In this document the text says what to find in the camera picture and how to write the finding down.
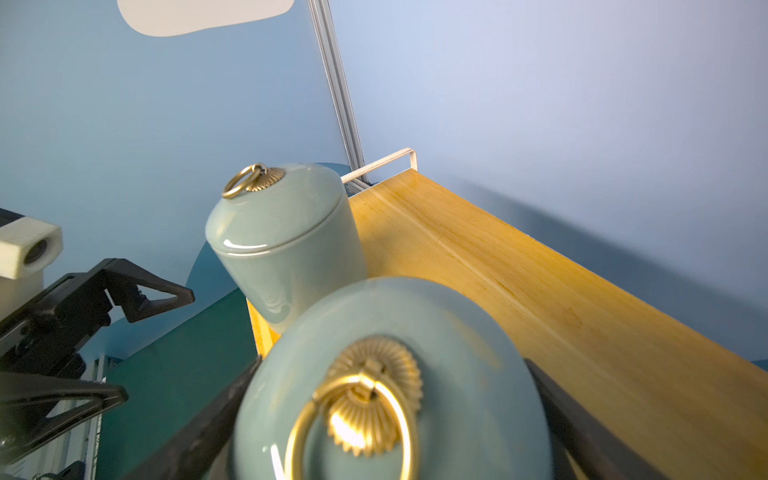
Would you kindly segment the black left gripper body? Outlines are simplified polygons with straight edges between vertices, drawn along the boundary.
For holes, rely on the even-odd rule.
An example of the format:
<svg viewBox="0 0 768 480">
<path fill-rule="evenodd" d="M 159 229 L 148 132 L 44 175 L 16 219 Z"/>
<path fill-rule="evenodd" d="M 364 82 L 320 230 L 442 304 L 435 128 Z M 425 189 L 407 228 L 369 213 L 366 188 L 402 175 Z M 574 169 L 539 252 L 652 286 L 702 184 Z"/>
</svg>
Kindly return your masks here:
<svg viewBox="0 0 768 480">
<path fill-rule="evenodd" d="M 84 380 L 79 349 L 110 323 L 110 310 L 104 274 L 63 277 L 1 321 L 1 374 Z"/>
</svg>

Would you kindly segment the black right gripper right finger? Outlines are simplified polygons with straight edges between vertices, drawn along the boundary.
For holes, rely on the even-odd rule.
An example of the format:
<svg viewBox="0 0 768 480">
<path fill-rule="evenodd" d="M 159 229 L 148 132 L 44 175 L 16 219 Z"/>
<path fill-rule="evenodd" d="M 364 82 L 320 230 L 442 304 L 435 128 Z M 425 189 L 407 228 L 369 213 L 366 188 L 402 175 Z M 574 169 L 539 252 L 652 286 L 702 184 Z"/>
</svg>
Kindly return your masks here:
<svg viewBox="0 0 768 480">
<path fill-rule="evenodd" d="M 611 433 L 533 360 L 525 364 L 533 378 L 553 436 L 555 477 L 573 479 L 663 479 L 665 475 Z"/>
</svg>

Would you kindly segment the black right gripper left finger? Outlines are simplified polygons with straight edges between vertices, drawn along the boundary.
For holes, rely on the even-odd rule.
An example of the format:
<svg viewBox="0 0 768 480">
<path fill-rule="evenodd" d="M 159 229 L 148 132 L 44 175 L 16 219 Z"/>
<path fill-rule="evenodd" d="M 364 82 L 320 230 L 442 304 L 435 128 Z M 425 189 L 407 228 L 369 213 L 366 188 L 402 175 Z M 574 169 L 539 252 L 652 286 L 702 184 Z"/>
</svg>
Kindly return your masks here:
<svg viewBox="0 0 768 480">
<path fill-rule="evenodd" d="M 239 408 L 262 357 L 249 364 L 190 422 L 123 479 L 201 479 L 232 437 Z"/>
</svg>

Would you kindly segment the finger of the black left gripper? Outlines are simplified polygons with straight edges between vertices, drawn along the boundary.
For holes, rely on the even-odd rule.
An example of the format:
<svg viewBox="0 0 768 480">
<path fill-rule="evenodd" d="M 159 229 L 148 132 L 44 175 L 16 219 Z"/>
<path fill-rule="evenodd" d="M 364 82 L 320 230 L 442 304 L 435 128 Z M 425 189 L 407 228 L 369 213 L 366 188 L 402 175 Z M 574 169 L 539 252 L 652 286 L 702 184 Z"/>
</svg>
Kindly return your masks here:
<svg viewBox="0 0 768 480">
<path fill-rule="evenodd" d="M 106 291 L 129 323 L 195 302 L 191 289 L 162 279 L 126 259 L 110 259 L 103 273 Z"/>
<path fill-rule="evenodd" d="M 127 400 L 119 385 L 3 372 L 1 463 L 14 463 Z"/>
</svg>

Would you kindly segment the teal tea canister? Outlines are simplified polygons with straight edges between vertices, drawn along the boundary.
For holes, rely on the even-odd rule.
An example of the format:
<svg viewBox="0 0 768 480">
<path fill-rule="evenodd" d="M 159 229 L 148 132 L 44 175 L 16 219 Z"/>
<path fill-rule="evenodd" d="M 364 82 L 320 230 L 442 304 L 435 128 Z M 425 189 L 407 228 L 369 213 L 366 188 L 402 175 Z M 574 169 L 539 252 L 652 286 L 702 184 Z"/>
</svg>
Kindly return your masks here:
<svg viewBox="0 0 768 480">
<path fill-rule="evenodd" d="M 303 313 L 251 381 L 235 479 L 549 479 L 533 379 L 497 322 L 407 277 L 361 281 Z"/>
<path fill-rule="evenodd" d="M 278 334 L 319 300 L 368 276 L 345 186 L 327 166 L 245 167 L 224 187 L 205 234 Z"/>
</svg>

